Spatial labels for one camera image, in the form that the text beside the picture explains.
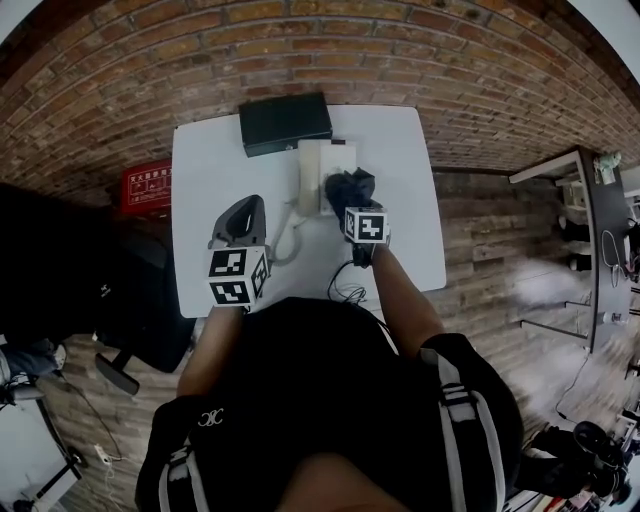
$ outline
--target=white table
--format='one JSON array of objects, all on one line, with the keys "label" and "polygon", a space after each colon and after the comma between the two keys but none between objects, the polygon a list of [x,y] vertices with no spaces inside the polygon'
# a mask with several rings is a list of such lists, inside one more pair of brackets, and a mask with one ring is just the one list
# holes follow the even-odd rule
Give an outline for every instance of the white table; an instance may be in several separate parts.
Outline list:
[{"label": "white table", "polygon": [[[390,217],[391,248],[422,290],[446,284],[440,215],[429,155],[415,109],[385,106],[329,107],[335,138],[357,143],[358,165],[375,175],[373,198]],[[180,311],[204,317],[213,304],[205,281],[207,242],[218,217],[239,199],[259,194],[265,201],[267,244],[298,196],[298,151],[247,158],[237,115],[179,126],[173,140],[172,222]],[[307,220],[300,228],[302,250],[285,267],[273,267],[259,308],[289,296],[326,298],[338,266],[350,259],[335,217]],[[278,247],[286,255],[291,230]],[[347,267],[339,286],[357,283],[376,309],[378,292],[371,268]]]}]

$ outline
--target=black shirt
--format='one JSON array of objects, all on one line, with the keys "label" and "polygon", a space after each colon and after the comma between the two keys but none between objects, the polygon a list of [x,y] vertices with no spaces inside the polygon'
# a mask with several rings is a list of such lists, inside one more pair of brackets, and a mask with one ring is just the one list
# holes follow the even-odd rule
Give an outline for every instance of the black shirt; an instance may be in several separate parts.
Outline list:
[{"label": "black shirt", "polygon": [[[487,400],[508,490],[522,445],[513,395],[461,334],[438,335],[425,346]],[[275,510],[297,464],[322,452],[343,455],[409,509],[449,510],[438,392],[422,362],[393,353],[370,313],[284,300],[245,317],[209,396],[158,409],[138,506],[159,510],[162,468],[188,435],[212,510],[213,503],[215,510]],[[482,484],[481,475],[474,480]]]}]

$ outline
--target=wooden floor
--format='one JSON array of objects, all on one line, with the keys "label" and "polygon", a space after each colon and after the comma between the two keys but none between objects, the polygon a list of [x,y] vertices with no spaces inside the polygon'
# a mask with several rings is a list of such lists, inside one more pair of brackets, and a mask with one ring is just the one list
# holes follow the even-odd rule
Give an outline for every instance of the wooden floor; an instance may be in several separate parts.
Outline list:
[{"label": "wooden floor", "polygon": [[[569,271],[569,247],[554,225],[562,211],[560,196],[545,180],[509,185],[504,177],[436,174],[436,189],[445,240],[448,285],[427,293],[447,328],[466,334],[498,370],[520,404],[525,427],[563,423],[554,406],[573,382],[586,353],[549,337],[528,336],[522,318],[565,328],[583,329],[584,319],[563,309],[565,300],[586,300],[588,275]],[[624,381],[624,369],[637,349],[640,324],[587,361],[575,388],[560,404],[570,419],[590,419],[613,428],[615,414],[635,395]],[[46,379],[43,389],[64,441],[89,460],[85,478],[65,496],[69,511],[135,510],[136,474],[144,458],[154,410],[175,395],[178,373],[158,373],[139,361],[128,372],[141,382],[129,397],[96,374],[94,354],[102,350],[90,338],[68,342],[67,379],[82,389],[113,432],[127,458],[114,464],[109,498],[105,467],[93,445],[115,455],[113,444],[91,410],[64,382]]]}]

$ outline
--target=brick wall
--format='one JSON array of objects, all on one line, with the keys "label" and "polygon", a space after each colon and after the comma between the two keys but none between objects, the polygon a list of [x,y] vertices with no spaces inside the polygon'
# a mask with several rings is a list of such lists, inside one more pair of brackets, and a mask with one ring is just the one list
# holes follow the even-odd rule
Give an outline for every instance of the brick wall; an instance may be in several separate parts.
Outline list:
[{"label": "brick wall", "polygon": [[417,107],[434,166],[515,170],[574,144],[637,164],[637,84],[576,15],[566,0],[111,0],[2,84],[0,180],[103,204],[123,168],[170,156],[176,125],[315,90]]}]

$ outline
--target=office chair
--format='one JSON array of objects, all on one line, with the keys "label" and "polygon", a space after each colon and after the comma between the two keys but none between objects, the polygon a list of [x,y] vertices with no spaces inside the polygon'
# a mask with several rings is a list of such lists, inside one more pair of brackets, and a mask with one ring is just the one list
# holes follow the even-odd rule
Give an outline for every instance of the office chair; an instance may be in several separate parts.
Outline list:
[{"label": "office chair", "polygon": [[96,336],[120,352],[113,361],[97,354],[96,368],[112,384],[135,395],[140,384],[124,371],[131,357],[173,372],[191,343],[195,319],[180,314],[169,243],[128,233],[120,240],[111,270],[100,287]]}]

